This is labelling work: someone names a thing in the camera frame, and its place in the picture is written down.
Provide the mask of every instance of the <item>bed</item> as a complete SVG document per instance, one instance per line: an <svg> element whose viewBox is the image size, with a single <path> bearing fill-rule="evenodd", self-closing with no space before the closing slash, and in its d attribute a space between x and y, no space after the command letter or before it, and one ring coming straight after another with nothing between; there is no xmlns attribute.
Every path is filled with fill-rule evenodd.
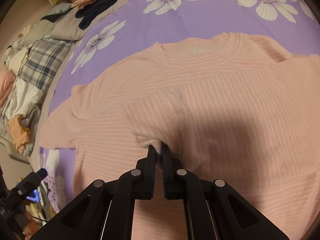
<svg viewBox="0 0 320 240"><path fill-rule="evenodd" d="M242 32L269 36L292 53L320 55L320 26L303 0L261 1L177 0L167 7L159 0L129 0L118 6L91 26L63 61L44 101L38 131L70 97L73 86L91 82L109 66L155 42ZM29 161L34 170L48 170L43 185L57 212L74 198L75 158L74 149L39 148L36 137Z"/></svg>

